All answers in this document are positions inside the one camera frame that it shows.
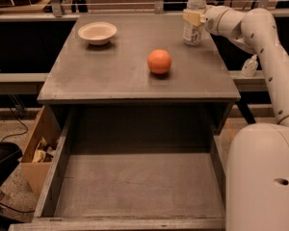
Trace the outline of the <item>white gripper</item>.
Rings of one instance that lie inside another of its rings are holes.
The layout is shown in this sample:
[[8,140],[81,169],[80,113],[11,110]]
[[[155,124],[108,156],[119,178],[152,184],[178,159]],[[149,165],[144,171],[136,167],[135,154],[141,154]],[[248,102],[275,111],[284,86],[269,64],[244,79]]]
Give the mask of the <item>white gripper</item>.
[[185,9],[183,19],[194,26],[204,24],[205,30],[215,36],[236,38],[241,35],[241,22],[245,14],[226,6],[210,7],[202,11]]

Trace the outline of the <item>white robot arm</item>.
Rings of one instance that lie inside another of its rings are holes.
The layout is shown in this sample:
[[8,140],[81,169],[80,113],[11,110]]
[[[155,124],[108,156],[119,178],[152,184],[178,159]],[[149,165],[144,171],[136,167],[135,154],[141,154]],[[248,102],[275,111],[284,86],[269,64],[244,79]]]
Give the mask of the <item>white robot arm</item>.
[[185,21],[258,57],[276,123],[237,133],[227,157],[225,231],[289,231],[289,55],[272,14],[226,6],[184,10]]

